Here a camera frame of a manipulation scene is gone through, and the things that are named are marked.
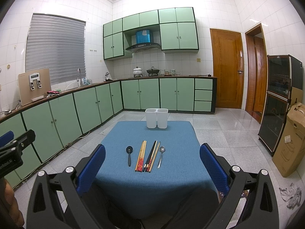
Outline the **person's left hand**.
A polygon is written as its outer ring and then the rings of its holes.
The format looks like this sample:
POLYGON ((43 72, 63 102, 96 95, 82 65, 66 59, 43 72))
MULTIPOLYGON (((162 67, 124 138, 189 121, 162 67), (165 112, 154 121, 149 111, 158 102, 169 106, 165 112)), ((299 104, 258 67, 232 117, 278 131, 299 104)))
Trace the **person's left hand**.
POLYGON ((4 198, 8 204, 8 214, 18 228, 22 228, 25 221, 22 212, 19 210, 17 199, 14 195, 14 190, 10 183, 4 178, 4 198))

